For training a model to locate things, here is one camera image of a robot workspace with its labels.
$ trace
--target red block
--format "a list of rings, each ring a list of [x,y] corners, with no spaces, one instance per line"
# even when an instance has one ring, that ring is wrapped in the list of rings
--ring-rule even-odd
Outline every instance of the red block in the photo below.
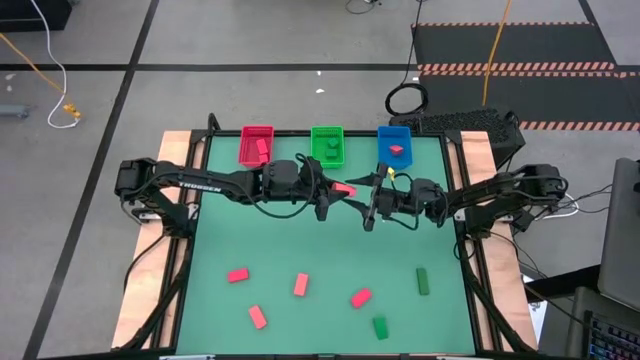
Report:
[[[249,308],[249,316],[251,316],[251,320],[253,320],[253,325],[256,329],[260,330],[263,327],[267,326],[267,319],[264,318],[264,314],[262,314],[262,310],[260,310],[260,306],[253,305]]]
[[[230,283],[247,280],[249,278],[249,269],[242,268],[238,270],[229,271],[227,274],[227,279]]]
[[[331,190],[344,191],[346,193],[349,193],[349,197],[354,197],[354,196],[356,196],[356,193],[357,193],[356,188],[351,187],[349,185],[337,183],[337,182],[333,183],[333,185],[331,185]]]
[[[296,286],[293,289],[293,295],[304,296],[307,291],[307,281],[309,281],[309,275],[300,273],[296,280]]]
[[[391,150],[391,155],[393,156],[400,156],[402,155],[402,152],[404,151],[404,148],[400,145],[391,145],[389,146],[389,150]]]
[[[256,141],[256,146],[258,146],[258,154],[264,155],[269,152],[269,148],[267,148],[267,142],[264,139],[259,139]]]
[[[358,291],[357,294],[353,295],[353,297],[351,298],[351,305],[353,305],[354,308],[358,309],[367,301],[369,301],[369,299],[371,299],[371,295],[371,290],[364,288]]]

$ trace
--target green cube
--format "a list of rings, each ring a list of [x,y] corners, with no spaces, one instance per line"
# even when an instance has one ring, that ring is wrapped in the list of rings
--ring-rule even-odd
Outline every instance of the green cube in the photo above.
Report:
[[[387,330],[387,319],[384,316],[376,316],[373,318],[373,329],[376,331],[378,340],[384,340],[389,337]]]
[[[338,157],[338,150],[336,150],[336,149],[327,149],[327,151],[325,152],[325,155],[329,159],[335,159],[335,158]]]
[[[331,138],[331,139],[327,140],[327,145],[332,149],[337,148],[339,144],[340,144],[340,142],[336,138]]]
[[[427,270],[425,268],[417,268],[418,275],[418,291],[420,295],[429,295],[429,282],[427,281]]]

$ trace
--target concrete floor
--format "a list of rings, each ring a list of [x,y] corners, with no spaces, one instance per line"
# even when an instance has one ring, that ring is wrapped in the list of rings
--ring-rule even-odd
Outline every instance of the concrete floor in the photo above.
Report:
[[[64,63],[126,64],[150,0],[83,0],[67,29],[53,35]],[[589,0],[621,64],[640,65],[635,19],[640,3]],[[428,0],[422,21],[499,21],[506,0]],[[141,63],[406,62],[415,0],[385,0],[354,16],[338,1],[160,0]],[[584,21],[578,0],[514,0],[511,21]],[[50,62],[43,33],[8,34],[36,62]],[[0,44],[0,64],[20,63]],[[15,74],[7,80],[5,76]],[[138,229],[119,210],[113,184],[119,162],[155,157],[163,131],[205,126],[210,111],[222,126],[272,123],[308,128],[341,123],[373,128],[388,121],[386,93],[395,71],[137,72],[107,153],[80,240],[46,332],[40,356],[108,351],[120,308],[122,279]],[[85,113],[75,129],[53,130],[46,115],[57,95],[32,72],[0,72],[0,103],[37,106],[26,120],[0,122],[0,357],[24,353],[87,175],[118,93],[121,72],[71,72],[70,95]],[[409,108],[414,94],[396,99]],[[65,121],[60,113],[57,121]],[[514,159],[555,159],[578,196],[611,182],[616,158],[640,158],[637,133],[525,131]],[[598,208],[607,197],[585,201]],[[605,214],[579,214],[534,224],[518,241],[548,275],[597,263]]]

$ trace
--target wooden board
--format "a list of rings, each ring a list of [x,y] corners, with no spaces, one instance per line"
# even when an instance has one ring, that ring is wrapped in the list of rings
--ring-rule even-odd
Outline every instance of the wooden board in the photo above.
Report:
[[[189,136],[189,131],[165,132],[158,159],[172,161],[176,164],[184,164],[189,147]],[[487,134],[484,132],[463,132],[462,140],[462,147],[467,162],[467,171],[471,183],[492,177],[496,169]],[[449,144],[449,151],[455,186],[459,188],[462,184],[460,170],[457,168],[458,161],[455,157],[455,148],[452,144]],[[202,156],[202,150],[196,154],[197,159],[195,163],[199,164],[200,161],[198,159]],[[174,201],[178,199],[178,189],[166,190],[168,190],[166,194],[170,199]],[[153,240],[160,235],[160,231],[161,227],[158,222],[142,226],[134,257],[153,242]],[[493,231],[511,239],[509,226],[507,224],[497,223]],[[169,241],[163,241],[132,271],[114,334],[114,347],[127,342],[155,307],[160,293],[168,247]],[[493,236],[484,240],[484,250],[489,270],[489,281],[496,305],[511,326],[520,334],[522,339],[529,344],[529,346],[537,348],[533,324],[529,315],[524,287],[522,286],[520,278],[520,267],[514,247],[504,239]],[[474,262],[472,262],[472,268],[474,271],[477,270]],[[476,301],[476,307],[480,320],[483,347],[485,349],[492,349],[487,313],[479,301]],[[174,312],[175,300],[165,315],[165,326],[160,342],[161,346],[169,345],[169,335],[173,326]],[[509,347],[506,342],[503,341],[503,344],[505,350],[508,350]]]

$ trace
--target green table surface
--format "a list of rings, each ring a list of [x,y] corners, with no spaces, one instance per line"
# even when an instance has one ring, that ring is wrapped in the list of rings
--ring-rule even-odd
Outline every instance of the green table surface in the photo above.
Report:
[[[215,137],[208,169],[231,172],[239,137]],[[414,163],[405,172],[446,188],[438,138],[412,139]],[[377,164],[375,137],[346,137],[346,162],[327,176],[347,180],[369,174]],[[277,137],[276,159],[308,154],[308,137]],[[406,190],[406,179],[396,181]],[[370,188],[358,187],[368,203]],[[290,203],[269,203],[287,214]],[[413,224],[413,218],[399,215]],[[453,256],[451,220],[437,229],[422,217],[417,231],[377,220],[362,229],[354,209],[338,203],[326,222],[309,207],[297,217],[277,220],[251,206],[205,194],[180,327],[177,354],[393,354],[474,353],[469,310],[458,260]],[[247,267],[249,280],[230,284],[227,273]],[[416,268],[424,267],[430,293],[420,296]],[[298,273],[309,274],[305,297],[293,295]],[[350,299],[369,288],[360,309]],[[259,305],[268,325],[257,330],[249,308]],[[389,337],[378,340],[373,318],[384,316]]]

